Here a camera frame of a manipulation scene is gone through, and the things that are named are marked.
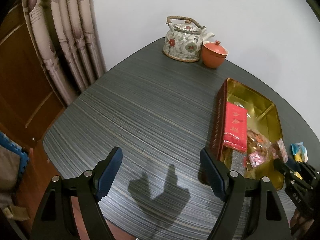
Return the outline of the dark red floral snack packet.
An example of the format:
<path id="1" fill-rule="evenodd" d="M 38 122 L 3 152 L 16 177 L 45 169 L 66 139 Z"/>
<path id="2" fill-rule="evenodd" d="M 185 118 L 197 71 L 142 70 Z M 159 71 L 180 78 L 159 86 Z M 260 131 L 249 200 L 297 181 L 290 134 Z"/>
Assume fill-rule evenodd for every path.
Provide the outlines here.
<path id="1" fill-rule="evenodd" d="M 287 151 L 282 139 L 271 144 L 271 153 L 274 159 L 280 159 L 284 163 L 288 161 Z"/>

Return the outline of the pink candy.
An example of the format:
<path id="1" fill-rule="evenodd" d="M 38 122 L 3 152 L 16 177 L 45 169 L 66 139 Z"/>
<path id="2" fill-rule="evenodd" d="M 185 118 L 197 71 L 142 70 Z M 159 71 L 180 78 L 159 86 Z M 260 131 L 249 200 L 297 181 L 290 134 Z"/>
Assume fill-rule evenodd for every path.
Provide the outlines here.
<path id="1" fill-rule="evenodd" d="M 268 153 L 266 151 L 254 151 L 248 155 L 249 162 L 253 168 L 263 164 L 267 157 Z"/>

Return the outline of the clear fried twist snack bag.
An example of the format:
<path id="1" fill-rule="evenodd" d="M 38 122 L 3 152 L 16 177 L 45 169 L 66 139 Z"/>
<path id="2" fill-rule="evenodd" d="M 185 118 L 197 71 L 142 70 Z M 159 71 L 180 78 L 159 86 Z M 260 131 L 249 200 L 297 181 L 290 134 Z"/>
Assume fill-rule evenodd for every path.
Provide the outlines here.
<path id="1" fill-rule="evenodd" d="M 247 129 L 247 154 L 258 153 L 260 156 L 266 158 L 271 142 L 267 137 L 262 135 L 256 129 Z"/>

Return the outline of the black sesame snack bar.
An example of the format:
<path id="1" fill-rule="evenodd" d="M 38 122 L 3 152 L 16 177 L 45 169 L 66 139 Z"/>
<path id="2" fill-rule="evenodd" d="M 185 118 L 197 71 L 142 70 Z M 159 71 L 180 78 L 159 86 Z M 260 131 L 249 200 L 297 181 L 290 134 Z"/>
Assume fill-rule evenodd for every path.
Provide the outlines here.
<path id="1" fill-rule="evenodd" d="M 246 155 L 228 148 L 225 151 L 224 163 L 230 171 L 237 171 L 240 175 L 244 176 L 246 172 Z"/>

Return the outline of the red rice cake packet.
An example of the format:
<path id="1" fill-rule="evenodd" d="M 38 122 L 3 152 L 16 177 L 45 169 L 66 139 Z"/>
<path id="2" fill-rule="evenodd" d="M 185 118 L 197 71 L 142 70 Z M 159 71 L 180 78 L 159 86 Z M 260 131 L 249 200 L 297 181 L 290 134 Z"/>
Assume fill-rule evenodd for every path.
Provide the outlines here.
<path id="1" fill-rule="evenodd" d="M 226 102 L 223 146 L 247 152 L 247 110 Z"/>

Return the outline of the gold snack packet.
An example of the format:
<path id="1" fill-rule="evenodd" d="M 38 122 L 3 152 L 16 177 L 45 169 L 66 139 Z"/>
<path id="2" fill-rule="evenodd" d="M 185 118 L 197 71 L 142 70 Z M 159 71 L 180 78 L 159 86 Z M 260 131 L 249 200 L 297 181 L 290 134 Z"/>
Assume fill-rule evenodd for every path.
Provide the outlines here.
<path id="1" fill-rule="evenodd" d="M 300 163 L 303 162 L 303 157 L 300 152 L 295 154 L 295 161 L 300 162 Z"/>

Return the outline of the blue snack packet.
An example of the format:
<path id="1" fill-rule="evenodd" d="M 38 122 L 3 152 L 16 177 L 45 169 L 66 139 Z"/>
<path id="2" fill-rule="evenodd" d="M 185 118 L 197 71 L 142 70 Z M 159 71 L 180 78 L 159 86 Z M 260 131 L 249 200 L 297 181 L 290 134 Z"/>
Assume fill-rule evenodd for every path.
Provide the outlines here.
<path id="1" fill-rule="evenodd" d="M 307 149 L 304 146 L 303 142 L 291 144 L 291 150 L 292 150 L 294 158 L 295 158 L 295 154 L 300 152 L 303 157 L 303 162 L 308 161 L 308 152 L 307 152 Z"/>

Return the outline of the gold and red tin box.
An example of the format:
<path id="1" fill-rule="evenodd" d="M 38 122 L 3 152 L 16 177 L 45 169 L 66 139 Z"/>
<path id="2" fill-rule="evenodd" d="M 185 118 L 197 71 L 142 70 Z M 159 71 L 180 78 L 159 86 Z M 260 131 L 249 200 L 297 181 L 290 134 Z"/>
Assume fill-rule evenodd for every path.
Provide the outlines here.
<path id="1" fill-rule="evenodd" d="M 224 81 L 216 96 L 215 122 L 210 142 L 211 156 L 224 163 L 225 151 L 223 146 L 223 130 L 225 126 L 226 102 L 233 103 L 247 110 L 247 129 L 256 129 L 270 140 L 271 144 L 279 139 L 283 140 L 280 119 L 275 104 L 255 91 L 254 89 L 228 78 Z M 253 168 L 246 155 L 246 172 L 244 177 L 261 179 L 266 176 L 270 179 L 276 190 L 281 190 L 284 185 L 284 177 L 274 166 L 274 158 L 271 147 L 268 150 L 267 160 L 256 168 Z"/>

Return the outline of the blue foam mat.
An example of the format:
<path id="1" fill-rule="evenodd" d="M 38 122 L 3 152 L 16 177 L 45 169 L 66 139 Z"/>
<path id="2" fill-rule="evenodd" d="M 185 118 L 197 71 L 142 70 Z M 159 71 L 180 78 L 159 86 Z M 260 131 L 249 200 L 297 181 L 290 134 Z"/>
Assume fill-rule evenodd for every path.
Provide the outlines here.
<path id="1" fill-rule="evenodd" d="M 18 175 L 19 177 L 22 177 L 30 160 L 27 151 L 14 141 L 10 140 L 3 132 L 0 132 L 0 134 L 1 146 L 20 156 Z"/>

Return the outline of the brown wooden door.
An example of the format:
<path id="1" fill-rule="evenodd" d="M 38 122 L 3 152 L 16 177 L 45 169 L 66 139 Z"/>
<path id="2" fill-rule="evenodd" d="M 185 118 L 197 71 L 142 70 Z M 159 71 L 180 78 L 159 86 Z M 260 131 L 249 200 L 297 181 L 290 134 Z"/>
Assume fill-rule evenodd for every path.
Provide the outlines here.
<path id="1" fill-rule="evenodd" d="M 1 24 L 1 131 L 34 147 L 65 109 L 36 55 L 20 1 Z"/>

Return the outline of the orange lidded tea cup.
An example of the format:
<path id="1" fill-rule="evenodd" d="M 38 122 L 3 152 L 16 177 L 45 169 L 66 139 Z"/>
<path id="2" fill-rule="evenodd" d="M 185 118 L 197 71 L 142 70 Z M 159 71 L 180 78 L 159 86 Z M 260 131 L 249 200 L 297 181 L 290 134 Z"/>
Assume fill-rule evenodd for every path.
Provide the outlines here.
<path id="1" fill-rule="evenodd" d="M 228 56 L 229 51 L 221 46 L 221 42 L 203 41 L 202 42 L 202 61 L 206 67 L 218 68 Z"/>

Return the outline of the floral ceramic teapot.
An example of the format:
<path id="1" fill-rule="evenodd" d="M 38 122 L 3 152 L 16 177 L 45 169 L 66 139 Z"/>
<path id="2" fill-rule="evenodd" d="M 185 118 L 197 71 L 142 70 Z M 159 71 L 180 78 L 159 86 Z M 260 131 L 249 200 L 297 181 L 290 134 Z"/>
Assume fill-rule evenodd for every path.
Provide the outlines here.
<path id="1" fill-rule="evenodd" d="M 202 43 L 214 37 L 214 33 L 189 17 L 168 16 L 166 20 L 169 31 L 164 38 L 163 53 L 177 61 L 199 61 Z"/>

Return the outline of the beige patterned curtain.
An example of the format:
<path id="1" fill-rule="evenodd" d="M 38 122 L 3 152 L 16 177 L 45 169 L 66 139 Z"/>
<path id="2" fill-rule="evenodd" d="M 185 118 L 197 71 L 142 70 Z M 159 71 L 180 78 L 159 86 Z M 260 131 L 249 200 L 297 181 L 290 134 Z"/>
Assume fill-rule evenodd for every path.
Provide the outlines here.
<path id="1" fill-rule="evenodd" d="M 105 73 L 91 0 L 22 0 L 22 8 L 40 63 L 70 105 Z"/>

